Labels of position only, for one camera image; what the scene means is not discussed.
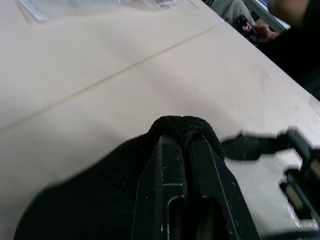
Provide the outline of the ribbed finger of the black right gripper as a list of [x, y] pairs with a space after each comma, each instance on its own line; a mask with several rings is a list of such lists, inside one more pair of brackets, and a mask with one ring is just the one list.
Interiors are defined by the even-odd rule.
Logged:
[[300, 220], [317, 220], [317, 176], [311, 170], [287, 169], [279, 188]]

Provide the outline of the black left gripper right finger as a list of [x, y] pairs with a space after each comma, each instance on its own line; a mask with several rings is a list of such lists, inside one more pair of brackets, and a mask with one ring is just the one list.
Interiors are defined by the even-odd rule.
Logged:
[[259, 234], [240, 186], [203, 137], [188, 147], [194, 189], [193, 240], [258, 240]]

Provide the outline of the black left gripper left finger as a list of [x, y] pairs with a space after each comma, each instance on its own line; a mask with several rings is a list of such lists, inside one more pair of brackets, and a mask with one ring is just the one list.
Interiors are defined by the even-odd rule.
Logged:
[[187, 194], [182, 150], [162, 135], [138, 181], [131, 238], [181, 240]]

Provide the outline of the bystander bare hand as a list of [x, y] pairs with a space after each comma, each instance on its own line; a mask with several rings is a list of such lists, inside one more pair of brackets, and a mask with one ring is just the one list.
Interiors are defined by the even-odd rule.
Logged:
[[257, 40], [258, 43], [270, 42], [280, 35], [277, 32], [271, 31], [269, 26], [264, 22], [255, 24], [253, 27], [259, 35]]

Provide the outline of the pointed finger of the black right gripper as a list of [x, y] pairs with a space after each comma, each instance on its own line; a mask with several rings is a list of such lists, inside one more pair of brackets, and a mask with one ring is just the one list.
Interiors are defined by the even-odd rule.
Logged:
[[256, 161], [261, 155], [272, 155], [278, 149], [278, 139], [271, 135], [245, 134], [221, 142], [223, 154], [234, 161]]

